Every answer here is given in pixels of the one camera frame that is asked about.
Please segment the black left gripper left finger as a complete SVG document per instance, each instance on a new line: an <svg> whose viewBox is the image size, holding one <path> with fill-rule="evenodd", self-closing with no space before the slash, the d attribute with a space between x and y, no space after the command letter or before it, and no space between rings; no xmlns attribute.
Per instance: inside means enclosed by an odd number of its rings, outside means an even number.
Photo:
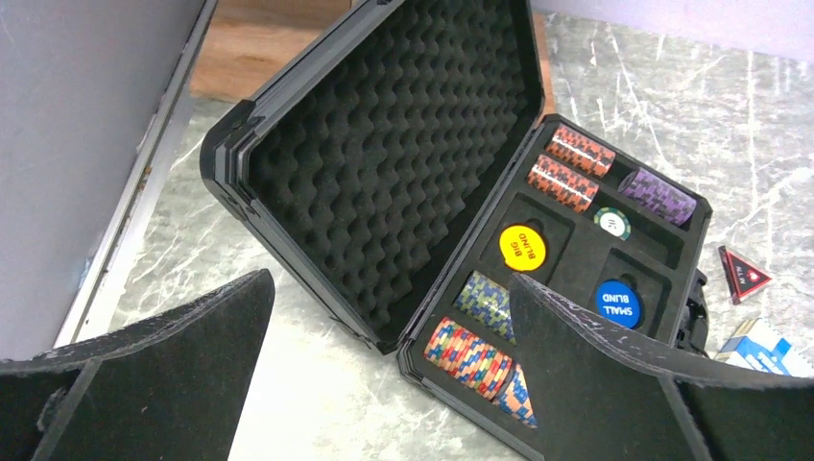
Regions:
<svg viewBox="0 0 814 461"><path fill-rule="evenodd" d="M273 311L256 270L104 335L1 363L5 460L228 458Z"/></svg>

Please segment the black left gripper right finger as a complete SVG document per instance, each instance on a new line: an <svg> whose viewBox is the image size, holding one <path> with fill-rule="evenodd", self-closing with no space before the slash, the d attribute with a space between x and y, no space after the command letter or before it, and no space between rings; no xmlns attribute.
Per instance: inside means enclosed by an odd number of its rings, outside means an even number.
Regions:
<svg viewBox="0 0 814 461"><path fill-rule="evenodd" d="M548 460L809 460L813 382L669 347L535 280L510 282Z"/></svg>

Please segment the blue white card deck box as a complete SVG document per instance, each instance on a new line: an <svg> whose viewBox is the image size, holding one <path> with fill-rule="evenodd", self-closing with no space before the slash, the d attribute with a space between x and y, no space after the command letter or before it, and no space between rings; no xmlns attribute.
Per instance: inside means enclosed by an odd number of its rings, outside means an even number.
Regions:
<svg viewBox="0 0 814 461"><path fill-rule="evenodd" d="M764 373L813 377L812 362L764 318L742 322L714 359Z"/></svg>

